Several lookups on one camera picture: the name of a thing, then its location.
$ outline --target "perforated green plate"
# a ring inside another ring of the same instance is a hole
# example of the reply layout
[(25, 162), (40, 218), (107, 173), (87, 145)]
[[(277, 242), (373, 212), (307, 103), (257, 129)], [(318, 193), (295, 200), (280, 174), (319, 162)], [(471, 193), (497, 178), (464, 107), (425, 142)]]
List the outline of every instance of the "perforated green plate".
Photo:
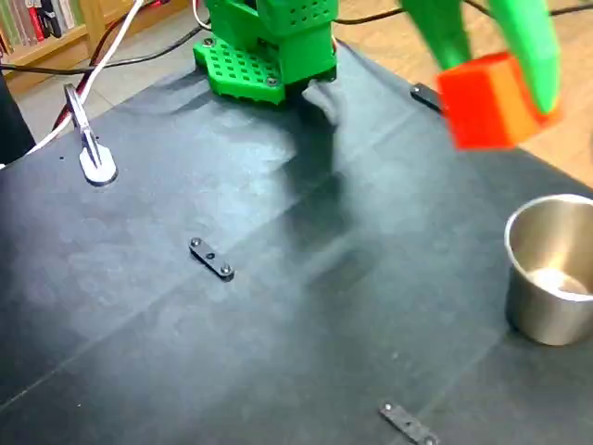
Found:
[(285, 99), (280, 71), (273, 60), (234, 49), (220, 38), (204, 39), (194, 46), (196, 62), (208, 69), (210, 85), (219, 95), (264, 100)]

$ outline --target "small black metal plate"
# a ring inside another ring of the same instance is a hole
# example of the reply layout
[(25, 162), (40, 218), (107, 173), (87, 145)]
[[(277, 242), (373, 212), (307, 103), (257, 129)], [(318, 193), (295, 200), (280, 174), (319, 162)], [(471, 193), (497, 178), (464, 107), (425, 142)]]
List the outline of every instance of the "small black metal plate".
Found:
[(439, 438), (401, 406), (386, 403), (381, 407), (379, 413), (417, 445), (440, 445)]
[(438, 93), (423, 83), (416, 83), (410, 89), (411, 96), (418, 102), (425, 104), (428, 108), (437, 113), (442, 113), (441, 101)]
[(222, 280), (231, 281), (234, 278), (233, 267), (202, 238), (192, 238), (189, 249)]

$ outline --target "black table mat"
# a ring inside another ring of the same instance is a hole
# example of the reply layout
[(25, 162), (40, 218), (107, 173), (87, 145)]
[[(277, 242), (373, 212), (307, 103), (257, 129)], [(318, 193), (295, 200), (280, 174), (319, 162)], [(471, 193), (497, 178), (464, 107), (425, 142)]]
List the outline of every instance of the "black table mat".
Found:
[(384, 401), (444, 443), (591, 443), (591, 344), (509, 330), (502, 243), (525, 201), (588, 189), (456, 152), (406, 82), (339, 56), (321, 108), (197, 72), (144, 90), (93, 122), (108, 187), (73, 133), (0, 173), (0, 443), (406, 443)]

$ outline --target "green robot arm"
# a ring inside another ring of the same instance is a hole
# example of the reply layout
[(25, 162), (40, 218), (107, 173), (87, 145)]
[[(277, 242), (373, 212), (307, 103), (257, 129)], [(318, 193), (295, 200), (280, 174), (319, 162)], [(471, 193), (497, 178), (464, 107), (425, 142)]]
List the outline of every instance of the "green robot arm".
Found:
[[(550, 113), (560, 92), (560, 49), (545, 0), (489, 0), (534, 102)], [(443, 70), (472, 58), (461, 0), (401, 0)]]

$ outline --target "white cable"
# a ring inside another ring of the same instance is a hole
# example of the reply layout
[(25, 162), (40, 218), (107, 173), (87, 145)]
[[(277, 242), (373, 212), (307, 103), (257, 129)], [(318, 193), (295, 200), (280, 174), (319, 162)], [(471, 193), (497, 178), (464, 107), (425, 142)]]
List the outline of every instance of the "white cable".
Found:
[(197, 24), (207, 31), (212, 31), (212, 27), (205, 23), (197, 14), (197, 0), (192, 0), (192, 5), (194, 6), (194, 17), (196, 18)]
[[(118, 46), (120, 46), (121, 41), (125, 37), (126, 32), (130, 28), (130, 25), (132, 24), (132, 20), (134, 19), (134, 17), (136, 17), (136, 14), (142, 7), (143, 3), (144, 3), (144, 0), (135, 0), (134, 4), (132, 6), (132, 9), (126, 16), (126, 20), (124, 20), (123, 24), (121, 25), (121, 29), (118, 32), (117, 37), (113, 41), (113, 44), (111, 44), (111, 46), (109, 47), (109, 50), (106, 52), (106, 54), (103, 56), (103, 58), (101, 59), (99, 64), (96, 66), (96, 68), (93, 70), (93, 72), (89, 76), (89, 80), (86, 83), (86, 85), (84, 86), (84, 89), (82, 90), (81, 102), (84, 103), (86, 101), (87, 97), (89, 96), (89, 93), (91, 92), (91, 88), (93, 87), (93, 83), (95, 82), (96, 77), (99, 75), (101, 70), (103, 70), (103, 68), (106, 66), (106, 64), (113, 57), (115, 52), (118, 50)], [(40, 143), (38, 143), (31, 150), (29, 150), (27, 152), (27, 155), (30, 155), (30, 154), (36, 152), (37, 150), (43, 148), (44, 146), (49, 144), (51, 141), (53, 141), (58, 134), (60, 134), (66, 127), (68, 127), (68, 124), (71, 121), (72, 121), (72, 116), (70, 114), (68, 114), (66, 116), (66, 118), (57, 126), (57, 128), (52, 133), (50, 133), (46, 137), (44, 137), (44, 139)]]

